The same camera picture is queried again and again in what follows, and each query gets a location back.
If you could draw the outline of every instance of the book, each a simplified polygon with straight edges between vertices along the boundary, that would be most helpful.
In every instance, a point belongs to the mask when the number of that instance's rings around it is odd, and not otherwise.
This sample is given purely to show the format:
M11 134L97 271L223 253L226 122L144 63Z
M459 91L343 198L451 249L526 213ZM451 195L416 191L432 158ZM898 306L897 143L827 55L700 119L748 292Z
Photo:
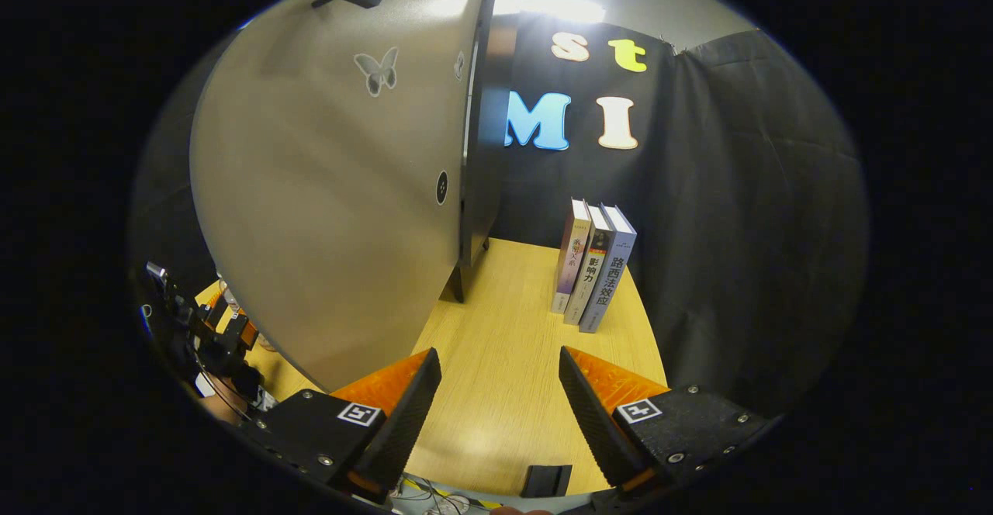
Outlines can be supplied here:
M596 286L593 287L589 303L579 320L579 331L583 334L595 334L597 332L597 327L604 319L607 307L614 299L614 290L617 290L621 275L624 274L624 269L628 265L631 248L635 246L635 238L638 238L638 232L635 232L635 228L628 222L624 213L621 213L621 209L605 207L601 203L600 211L603 211L611 229L614 230L614 240L611 242L610 252L607 252L604 261L603 274L600 275Z
M562 233L562 246L559 248L558 267L555 269L555 296L552 297L552 313L564 313L569 303L579 264L583 263L586 239L590 235L590 211L586 201L572 200L572 210L565 219Z
M614 240L614 230L607 222L600 207L589 207L590 220L593 223L590 228L590 238L586 242L586 253L583 254L583 263L580 264L579 274L576 278L576 287L572 289L569 296L569 303L565 306L565 316L563 321L568 325L578 325L586 309L586 302L593 293L593 287L597 284L600 275L600 267L603 267L607 257L607 251L611 249Z

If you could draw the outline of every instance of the wooden table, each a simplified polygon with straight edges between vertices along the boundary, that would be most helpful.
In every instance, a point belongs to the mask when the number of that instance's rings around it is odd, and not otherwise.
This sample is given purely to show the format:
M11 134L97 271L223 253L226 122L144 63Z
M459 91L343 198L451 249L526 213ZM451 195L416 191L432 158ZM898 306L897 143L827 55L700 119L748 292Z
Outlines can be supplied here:
M457 489L517 495L529 465L573 465L568 494L609 487L558 380L559 349L572 346L666 384L642 306L625 271L595 334L550 313L558 250L490 239L467 279L465 303L443 293L411 353L433 346L442 382L407 472ZM205 302L216 285L198 296ZM284 399L310 382L260 346L246 361Z

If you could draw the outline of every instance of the book spine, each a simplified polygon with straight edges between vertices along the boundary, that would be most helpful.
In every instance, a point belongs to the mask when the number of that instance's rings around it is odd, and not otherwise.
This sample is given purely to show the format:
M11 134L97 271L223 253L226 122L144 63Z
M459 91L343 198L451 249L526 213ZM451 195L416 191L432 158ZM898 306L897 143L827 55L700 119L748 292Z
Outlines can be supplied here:
M583 263L583 251L586 249L586 237L590 233L590 221L576 219L572 231L564 247L564 265L555 286L555 297L552 299L552 313L564 313L569 296L576 286L576 275L580 264Z
M635 235L633 233L617 233L614 236L614 243L611 245L611 252L607 254L604 261L603 274L600 275L597 285L590 293L589 303L579 320L579 331L583 334L595 334L600 321L607 313L607 307L614 299L618 283L621 283L621 276L627 267L628 258L631 257L631 248L635 246Z
M595 236L595 233L590 233L590 238L593 238L593 236ZM569 297L569 304L565 309L563 322L567 325L579 324L579 320L583 316L583 310L586 308L586 302L589 302L590 295L593 293L593 287L596 285L597 278L600 275L600 267L602 267L606 260L607 250L610 250L610 247L611 238L607 237L603 247L591 245L590 249L586 251L586 256L583 257L583 263L578 272L578 279L576 279L576 288Z

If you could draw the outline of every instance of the row of books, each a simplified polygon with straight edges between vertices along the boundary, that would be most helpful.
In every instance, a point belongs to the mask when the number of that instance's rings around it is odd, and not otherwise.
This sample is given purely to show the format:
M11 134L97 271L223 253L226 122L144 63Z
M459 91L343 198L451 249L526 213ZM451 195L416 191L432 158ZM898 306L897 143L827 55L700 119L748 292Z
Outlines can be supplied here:
M637 236L618 207L572 200L559 249L552 312L563 314L566 324L579 325L581 332L597 332Z

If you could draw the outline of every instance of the white book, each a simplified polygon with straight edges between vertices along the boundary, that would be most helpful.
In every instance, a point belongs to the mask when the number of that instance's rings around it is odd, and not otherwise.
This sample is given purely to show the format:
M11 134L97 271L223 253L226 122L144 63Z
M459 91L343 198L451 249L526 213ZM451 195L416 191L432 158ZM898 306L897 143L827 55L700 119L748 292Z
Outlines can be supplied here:
M555 270L555 296L552 297L552 313L563 313L569 296L576 285L579 264L583 263L586 240L590 235L590 211L586 201L572 200L572 211L565 219L562 245L559 248L559 261Z
M580 264L576 287L572 289L569 303L565 307L563 321L568 325L579 324L586 302L590 299L600 275L600 267L603 267L607 251L611 249L611 242L614 239L614 231L599 207L590 207L590 220L593 221L593 228L590 230L589 242L586 242L586 253L583 254L583 263Z
M614 299L614 292L618 283L621 282L621 275L628 265L628 258L631 257L631 248L635 246L635 238L638 232L628 222L627 217L621 213L618 207L605 207L600 204L604 216L611 223L614 229L614 242L611 243L610 253L604 264L603 274L600 275L597 285L593 288L590 302L586 305L586 310L579 320L579 330L585 334L595 334L600 321L603 321L604 314L607 313L607 306Z

